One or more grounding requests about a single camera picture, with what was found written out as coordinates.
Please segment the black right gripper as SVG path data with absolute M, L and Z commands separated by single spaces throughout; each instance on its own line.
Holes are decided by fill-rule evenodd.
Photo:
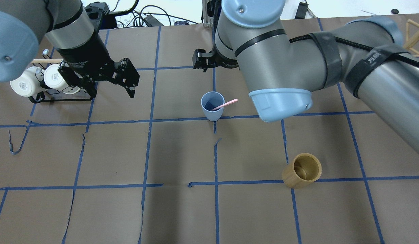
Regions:
M 193 69 L 202 69 L 206 72 L 209 68 L 238 68 L 238 62 L 233 47 L 226 37 L 218 32 L 214 35 L 214 43 L 211 51 L 197 48 L 192 56 Z

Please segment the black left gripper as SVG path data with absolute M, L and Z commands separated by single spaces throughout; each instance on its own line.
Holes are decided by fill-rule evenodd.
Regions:
M 135 96 L 140 75 L 129 58 L 114 62 L 103 41 L 93 34 L 83 45 L 76 48 L 57 48 L 65 65 L 58 71 L 71 87 L 86 90 L 91 98 L 96 97 L 96 81 L 109 81 L 123 87 L 130 98 Z

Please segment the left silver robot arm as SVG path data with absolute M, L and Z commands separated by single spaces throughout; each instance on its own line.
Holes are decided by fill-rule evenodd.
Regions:
M 84 90 L 96 97 L 95 82 L 120 85 L 135 96 L 140 75 L 128 58 L 114 62 L 99 37 L 107 19 L 117 13 L 105 3 L 85 7 L 80 0 L 0 0 L 0 82 L 10 82 L 21 96 L 42 102 L 43 92 L 65 94 Z M 54 61 L 42 78 L 29 74 L 43 38 L 56 48 L 62 61 Z

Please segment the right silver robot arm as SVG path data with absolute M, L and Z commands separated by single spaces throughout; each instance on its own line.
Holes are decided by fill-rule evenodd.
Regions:
M 310 109 L 312 92 L 343 82 L 419 154 L 419 62 L 397 24 L 373 16 L 289 39 L 284 3 L 216 1 L 213 49 L 196 49 L 193 68 L 239 68 L 265 122 Z

